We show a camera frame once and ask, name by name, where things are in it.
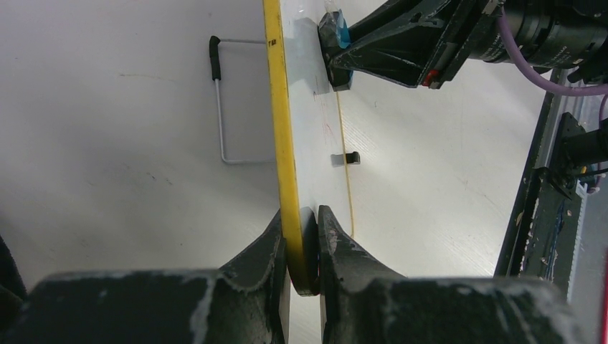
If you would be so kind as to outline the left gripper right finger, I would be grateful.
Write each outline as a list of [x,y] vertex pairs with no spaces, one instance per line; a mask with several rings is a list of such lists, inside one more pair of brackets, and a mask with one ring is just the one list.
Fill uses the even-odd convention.
[[324,343],[583,343],[561,292],[535,278],[408,278],[318,210]]

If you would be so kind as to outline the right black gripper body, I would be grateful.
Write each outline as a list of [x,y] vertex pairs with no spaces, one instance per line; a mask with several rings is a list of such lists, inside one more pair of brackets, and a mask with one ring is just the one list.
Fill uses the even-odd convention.
[[455,8],[442,12],[446,25],[431,50],[420,85],[438,90],[460,71],[474,48],[500,16],[503,1],[450,1]]

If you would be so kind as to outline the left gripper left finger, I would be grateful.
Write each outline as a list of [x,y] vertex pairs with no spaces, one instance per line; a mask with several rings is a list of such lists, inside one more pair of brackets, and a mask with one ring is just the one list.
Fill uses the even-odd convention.
[[216,269],[53,274],[3,298],[3,343],[286,343],[281,218]]

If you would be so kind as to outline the yellow framed whiteboard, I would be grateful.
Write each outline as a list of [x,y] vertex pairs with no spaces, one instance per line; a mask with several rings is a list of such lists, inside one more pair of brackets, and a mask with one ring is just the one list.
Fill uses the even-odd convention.
[[282,234],[293,287],[318,294],[318,210],[354,232],[339,96],[321,54],[322,1],[264,1]]

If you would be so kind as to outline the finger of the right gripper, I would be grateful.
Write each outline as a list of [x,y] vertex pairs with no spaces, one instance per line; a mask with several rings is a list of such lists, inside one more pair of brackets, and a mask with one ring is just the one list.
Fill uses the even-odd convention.
[[456,38],[455,1],[387,1],[349,28],[353,43],[437,43]]
[[339,53],[337,67],[362,72],[395,84],[416,88],[431,55],[434,43],[396,43],[376,41],[357,47],[351,46]]

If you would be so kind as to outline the blue whiteboard eraser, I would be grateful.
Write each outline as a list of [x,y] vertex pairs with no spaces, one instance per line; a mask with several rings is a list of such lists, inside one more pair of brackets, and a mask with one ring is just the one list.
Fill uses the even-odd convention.
[[318,38],[328,80],[334,92],[349,90],[353,71],[337,67],[335,57],[351,46],[346,20],[335,1],[324,1],[325,14],[318,23]]

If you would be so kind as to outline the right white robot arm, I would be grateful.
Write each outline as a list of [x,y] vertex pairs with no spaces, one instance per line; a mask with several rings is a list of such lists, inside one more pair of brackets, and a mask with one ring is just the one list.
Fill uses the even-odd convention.
[[339,10],[327,11],[318,36],[336,91],[351,87],[354,72],[436,90],[468,59],[510,62],[499,18],[536,72],[562,69],[569,82],[607,83],[605,1],[386,1],[351,25]]

